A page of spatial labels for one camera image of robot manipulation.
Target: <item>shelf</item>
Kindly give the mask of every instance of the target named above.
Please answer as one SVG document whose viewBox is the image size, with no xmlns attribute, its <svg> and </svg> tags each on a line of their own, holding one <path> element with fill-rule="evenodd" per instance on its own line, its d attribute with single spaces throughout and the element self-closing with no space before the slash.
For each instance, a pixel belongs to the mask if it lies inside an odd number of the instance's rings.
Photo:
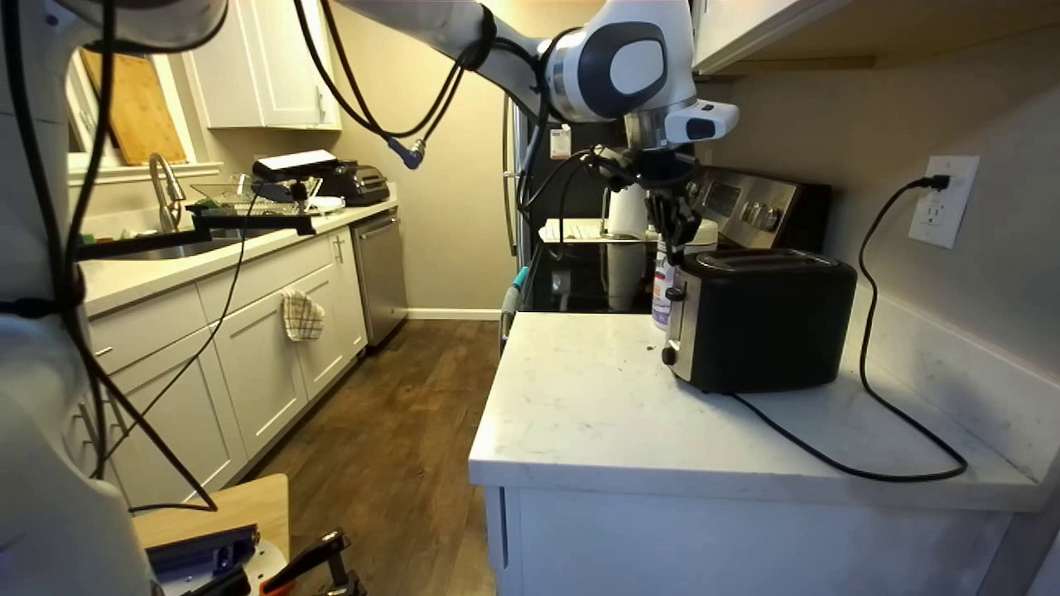
<svg viewBox="0 0 1060 596">
<path fill-rule="evenodd" d="M 1060 25 L 1056 0 L 794 0 L 694 63 L 698 80 L 865 69 Z"/>
</svg>

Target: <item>faucet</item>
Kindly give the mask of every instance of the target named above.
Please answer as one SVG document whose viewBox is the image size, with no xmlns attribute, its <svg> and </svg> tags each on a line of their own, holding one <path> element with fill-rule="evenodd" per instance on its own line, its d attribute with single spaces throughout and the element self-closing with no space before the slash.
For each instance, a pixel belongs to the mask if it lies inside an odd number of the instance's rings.
<svg viewBox="0 0 1060 596">
<path fill-rule="evenodd" d="M 173 174 L 170 162 L 159 151 L 148 157 L 148 169 L 151 169 L 151 186 L 159 202 L 159 229 L 174 233 L 185 207 L 182 206 L 185 190 L 178 186 L 178 178 Z"/>
</svg>

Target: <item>white kitchen island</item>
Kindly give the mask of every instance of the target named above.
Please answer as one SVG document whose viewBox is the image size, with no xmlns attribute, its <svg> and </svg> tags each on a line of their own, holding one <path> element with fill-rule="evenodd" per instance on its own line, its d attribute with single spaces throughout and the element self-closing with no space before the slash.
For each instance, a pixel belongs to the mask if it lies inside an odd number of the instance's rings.
<svg viewBox="0 0 1060 596">
<path fill-rule="evenodd" d="M 1009 516 L 1045 500 L 927 415 L 965 476 L 833 472 L 734 402 L 674 385 L 659 348 L 650 313 L 515 318 L 471 451 L 504 596 L 976 593 Z M 948 466 L 848 366 L 755 403 L 859 466 Z"/>
</svg>

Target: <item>wall outlet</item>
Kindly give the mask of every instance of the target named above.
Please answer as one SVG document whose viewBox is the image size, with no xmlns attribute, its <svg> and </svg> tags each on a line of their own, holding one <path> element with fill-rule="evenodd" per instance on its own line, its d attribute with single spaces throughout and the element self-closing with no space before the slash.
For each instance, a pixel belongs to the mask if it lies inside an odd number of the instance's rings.
<svg viewBox="0 0 1060 596">
<path fill-rule="evenodd" d="M 927 158 L 927 174 L 949 174 L 949 186 L 944 191 L 927 191 L 916 202 L 915 221 L 906 226 L 906 239 L 955 248 L 958 229 L 965 220 L 965 206 L 966 206 L 966 191 L 969 191 L 976 169 L 979 169 L 976 157 L 934 157 L 934 158 Z"/>
<path fill-rule="evenodd" d="M 569 138 L 569 125 L 557 125 L 551 128 L 551 158 L 569 158 L 574 157 L 574 138 Z"/>
</svg>

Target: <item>upper cabinet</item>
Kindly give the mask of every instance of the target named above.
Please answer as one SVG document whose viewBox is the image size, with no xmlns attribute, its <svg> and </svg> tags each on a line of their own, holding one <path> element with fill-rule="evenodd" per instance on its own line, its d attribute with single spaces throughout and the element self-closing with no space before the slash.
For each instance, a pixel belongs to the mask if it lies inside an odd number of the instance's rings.
<svg viewBox="0 0 1060 596">
<path fill-rule="evenodd" d="M 332 69 L 321 2 L 303 0 L 303 12 Z M 185 54 L 185 69 L 207 128 L 340 128 L 291 0 L 233 0 L 221 32 Z"/>
<path fill-rule="evenodd" d="M 878 66 L 1056 23 L 1056 0 L 694 0 L 694 75 Z"/>
</svg>

